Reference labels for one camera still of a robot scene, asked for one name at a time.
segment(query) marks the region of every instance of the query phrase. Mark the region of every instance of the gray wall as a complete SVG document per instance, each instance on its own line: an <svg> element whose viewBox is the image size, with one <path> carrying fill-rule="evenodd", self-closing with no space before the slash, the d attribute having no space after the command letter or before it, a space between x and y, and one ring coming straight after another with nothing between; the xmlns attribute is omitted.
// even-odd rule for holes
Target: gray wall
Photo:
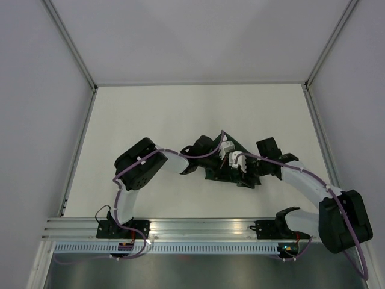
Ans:
<svg viewBox="0 0 385 289"><path fill-rule="evenodd" d="M385 1L361 1L312 92L343 188L363 195L385 272Z"/></svg>
<svg viewBox="0 0 385 289"><path fill-rule="evenodd" d="M39 0L0 8L0 286L24 288L91 90Z"/></svg>

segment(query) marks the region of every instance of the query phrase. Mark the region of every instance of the robotic arm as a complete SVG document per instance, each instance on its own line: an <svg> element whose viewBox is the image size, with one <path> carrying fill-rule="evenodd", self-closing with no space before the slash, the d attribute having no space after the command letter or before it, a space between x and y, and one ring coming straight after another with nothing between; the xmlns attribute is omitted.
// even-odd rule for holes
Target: robotic arm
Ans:
<svg viewBox="0 0 385 289"><path fill-rule="evenodd" d="M278 212L275 224L282 235L303 232L319 237L333 253L353 247L354 240L341 216L343 213L330 195L332 190L340 200L359 242L372 238L368 215L358 192L325 185L306 170L295 155L282 154L273 138L257 142L257 147L261 157L249 153L224 132L215 140L203 135L180 152L160 148L149 138L142 139L115 162L117 177L125 187L118 204L115 204L119 223L132 220L139 189L159 169L187 175L202 167L206 170L205 179L211 181L232 182L239 187L253 189L255 185L261 185L261 176L272 175L299 190L318 208L319 214L303 211L299 207Z"/></svg>

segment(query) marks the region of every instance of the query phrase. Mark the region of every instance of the white table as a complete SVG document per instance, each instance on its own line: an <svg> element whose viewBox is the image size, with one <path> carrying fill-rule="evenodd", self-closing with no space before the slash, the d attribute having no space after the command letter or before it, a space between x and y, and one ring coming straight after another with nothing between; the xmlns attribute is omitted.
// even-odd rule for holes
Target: white table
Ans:
<svg viewBox="0 0 385 289"><path fill-rule="evenodd" d="M65 217L93 217L113 204L116 158L143 137L181 150L201 135L221 129L250 152L256 141L274 137L328 181L300 85L182 85L101 87L91 114ZM291 206L316 208L276 177L261 177L255 190L206 181L205 172L182 176L159 171L135 204L135 217L274 217Z"/></svg>

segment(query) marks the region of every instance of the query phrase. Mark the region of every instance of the black mounting plate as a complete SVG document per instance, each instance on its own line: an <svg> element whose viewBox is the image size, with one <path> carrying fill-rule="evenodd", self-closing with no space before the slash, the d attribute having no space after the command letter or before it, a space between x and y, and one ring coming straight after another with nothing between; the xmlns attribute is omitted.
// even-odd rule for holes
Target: black mounting plate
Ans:
<svg viewBox="0 0 385 289"><path fill-rule="evenodd" d="M255 229L256 229L258 240L296 240L297 239L297 235L295 232L289 233L288 236L282 236L282 234L279 233L274 220L255 221ZM299 234L300 234L301 240L310 239L310 236L305 233L299 232Z"/></svg>
<svg viewBox="0 0 385 289"><path fill-rule="evenodd" d="M146 238L149 237L150 232L150 221L147 220L130 220L123 226L130 227L141 231ZM110 222L109 220L101 220L99 226L97 227L96 238L97 239L132 239L132 231L124 230L119 228L115 223ZM143 237L134 232L135 239L143 239Z"/></svg>

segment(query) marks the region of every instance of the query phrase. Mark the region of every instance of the perforated metal strip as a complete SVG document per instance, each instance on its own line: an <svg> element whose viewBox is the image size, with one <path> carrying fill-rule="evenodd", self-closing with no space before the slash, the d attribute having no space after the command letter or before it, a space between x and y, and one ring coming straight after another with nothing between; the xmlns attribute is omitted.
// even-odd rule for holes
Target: perforated metal strip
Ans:
<svg viewBox="0 0 385 289"><path fill-rule="evenodd" d="M143 243L136 242L132 253L139 252ZM153 243L146 253L153 254L206 254L206 255L277 255L278 243ZM125 253L118 242L57 242L55 253Z"/></svg>

